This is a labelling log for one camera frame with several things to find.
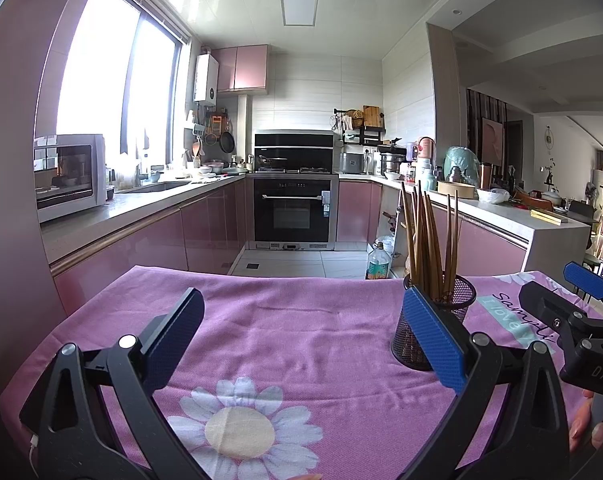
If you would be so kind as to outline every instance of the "kitchen sink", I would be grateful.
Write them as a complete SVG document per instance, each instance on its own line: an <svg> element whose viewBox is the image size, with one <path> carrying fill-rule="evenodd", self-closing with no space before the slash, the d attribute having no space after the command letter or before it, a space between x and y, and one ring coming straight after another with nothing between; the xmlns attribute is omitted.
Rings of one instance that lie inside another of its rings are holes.
<svg viewBox="0 0 603 480"><path fill-rule="evenodd" d="M126 193L154 193L157 191L166 191L168 189L174 189L175 187L187 186L190 181L187 182L162 182L159 184L146 184L144 187L138 187L137 189L131 189Z"/></svg>

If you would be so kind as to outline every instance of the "purple tablecloth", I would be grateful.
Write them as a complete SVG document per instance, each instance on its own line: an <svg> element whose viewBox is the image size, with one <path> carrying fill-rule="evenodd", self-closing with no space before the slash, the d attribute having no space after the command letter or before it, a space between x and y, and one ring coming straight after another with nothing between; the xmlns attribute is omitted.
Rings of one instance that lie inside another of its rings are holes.
<svg viewBox="0 0 603 480"><path fill-rule="evenodd" d="M557 337L519 309L518 292L530 280L591 313L546 276L523 272L472 278L478 298L465 325L502 345L527 348L542 339L559 369ZM24 452L30 434L18 413L57 349L68 341L103 348L139 333L189 286L202 291L205 318L155 399L215 480L285 480L306 472L325 480L394 479L453 400L433 373L410 370L390 352L400 280L238 278L135 267L54 329L3 392L2 416ZM571 420L581 391L565 384L563 391ZM481 452L503 394L503 386L496 389L465 461ZM113 397L107 391L126 452L144 463Z"/></svg>

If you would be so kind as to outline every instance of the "window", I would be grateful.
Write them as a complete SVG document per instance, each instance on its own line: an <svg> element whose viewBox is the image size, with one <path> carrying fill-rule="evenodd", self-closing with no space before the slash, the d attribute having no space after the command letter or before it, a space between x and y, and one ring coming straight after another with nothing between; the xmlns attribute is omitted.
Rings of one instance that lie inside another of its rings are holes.
<svg viewBox="0 0 603 480"><path fill-rule="evenodd" d="M88 0L64 72L57 135L104 134L120 153L171 160L180 43L131 0Z"/></svg>

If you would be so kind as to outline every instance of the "recessed light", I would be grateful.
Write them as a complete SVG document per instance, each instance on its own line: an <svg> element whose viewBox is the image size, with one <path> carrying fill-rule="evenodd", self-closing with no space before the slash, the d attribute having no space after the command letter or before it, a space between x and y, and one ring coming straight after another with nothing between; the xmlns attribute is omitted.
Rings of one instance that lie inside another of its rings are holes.
<svg viewBox="0 0 603 480"><path fill-rule="evenodd" d="M314 27L319 0L281 0L284 27Z"/></svg>

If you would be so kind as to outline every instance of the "tiled floor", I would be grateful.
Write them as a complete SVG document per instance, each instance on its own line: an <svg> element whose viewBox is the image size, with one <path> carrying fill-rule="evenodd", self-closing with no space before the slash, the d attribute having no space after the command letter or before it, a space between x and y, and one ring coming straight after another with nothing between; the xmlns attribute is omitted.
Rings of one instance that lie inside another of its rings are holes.
<svg viewBox="0 0 603 480"><path fill-rule="evenodd" d="M366 251L245 251L233 275L363 280L367 260Z"/></svg>

